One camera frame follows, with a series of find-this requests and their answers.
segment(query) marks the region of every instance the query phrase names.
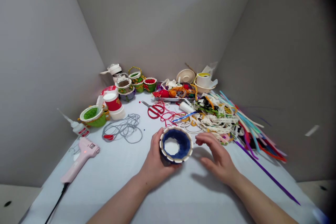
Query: tray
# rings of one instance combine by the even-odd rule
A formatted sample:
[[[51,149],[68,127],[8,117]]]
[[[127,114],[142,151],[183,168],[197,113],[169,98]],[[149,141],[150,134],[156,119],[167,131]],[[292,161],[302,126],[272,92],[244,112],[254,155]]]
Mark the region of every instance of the tray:
[[[158,91],[160,91],[159,90],[159,87],[161,86],[161,83],[162,82],[157,82],[157,84],[156,84],[156,88],[155,88],[155,92],[158,92]],[[189,85],[190,86],[190,83],[188,83],[188,82],[180,82],[182,85],[185,85],[185,84],[187,84],[187,85]],[[160,97],[155,97],[155,100],[157,100],[157,101],[163,101],[163,102],[183,102],[184,101],[184,99],[183,98],[160,98]],[[192,99],[192,98],[190,98],[190,99],[187,99],[189,102],[193,102],[194,101],[194,99]]]

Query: red scissors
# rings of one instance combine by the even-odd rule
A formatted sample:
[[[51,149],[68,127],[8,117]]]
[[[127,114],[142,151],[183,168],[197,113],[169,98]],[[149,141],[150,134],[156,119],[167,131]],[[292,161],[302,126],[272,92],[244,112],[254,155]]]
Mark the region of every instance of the red scissors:
[[[150,118],[152,118],[152,119],[156,119],[156,118],[158,118],[159,116],[160,116],[160,114],[163,114],[163,112],[164,112],[164,110],[165,110],[165,108],[164,107],[162,107],[161,105],[149,105],[147,102],[145,102],[145,101],[141,101],[143,104],[145,104],[147,107],[148,107],[148,110],[147,110],[147,114],[148,114],[148,116],[150,117]]]

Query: crochet hook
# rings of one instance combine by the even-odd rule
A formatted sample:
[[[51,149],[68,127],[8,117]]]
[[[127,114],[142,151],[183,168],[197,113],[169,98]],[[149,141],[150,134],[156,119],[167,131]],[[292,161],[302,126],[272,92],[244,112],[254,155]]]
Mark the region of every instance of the crochet hook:
[[[199,113],[199,111],[194,111],[194,112],[192,112],[192,113],[190,113],[190,114],[188,114],[188,115],[185,115],[185,116],[183,116],[183,117],[177,118],[176,120],[172,121],[172,123],[177,122],[177,121],[180,121],[180,120],[182,120],[182,119],[184,119],[184,118],[187,118],[187,117],[189,117],[189,116],[191,116],[191,115],[193,115],[193,114],[196,114],[196,113]]]

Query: stick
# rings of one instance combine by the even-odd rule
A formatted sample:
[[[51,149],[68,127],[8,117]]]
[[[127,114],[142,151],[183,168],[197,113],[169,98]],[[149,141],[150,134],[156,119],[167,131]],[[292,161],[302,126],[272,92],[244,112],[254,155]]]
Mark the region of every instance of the stick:
[[[270,177],[271,180],[273,180],[273,182],[294,202],[296,202],[297,204],[300,205],[300,203],[293,197],[293,195],[291,195],[257,160],[255,160],[250,153],[244,149],[243,146],[241,146],[240,143],[238,143],[238,141],[233,140],[266,174],[267,176]]]
[[[192,69],[186,62],[185,62],[185,64],[187,65],[187,67],[189,67],[189,69],[190,69],[191,71],[193,71],[193,72],[197,75],[197,73],[194,71],[194,69]]]

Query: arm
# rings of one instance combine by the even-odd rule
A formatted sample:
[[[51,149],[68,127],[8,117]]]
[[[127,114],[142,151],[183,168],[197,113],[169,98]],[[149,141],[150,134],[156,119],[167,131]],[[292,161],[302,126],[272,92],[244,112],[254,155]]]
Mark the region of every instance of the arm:
[[[130,179],[88,222],[87,224],[127,224],[129,223],[146,195],[181,165],[165,167],[160,159],[161,128],[150,143],[147,158],[137,175]]]
[[[197,135],[196,144],[209,146],[215,162],[202,157],[201,163],[220,181],[232,188],[257,224],[297,224],[293,218],[236,169],[229,153],[219,144],[213,134],[201,133]]]

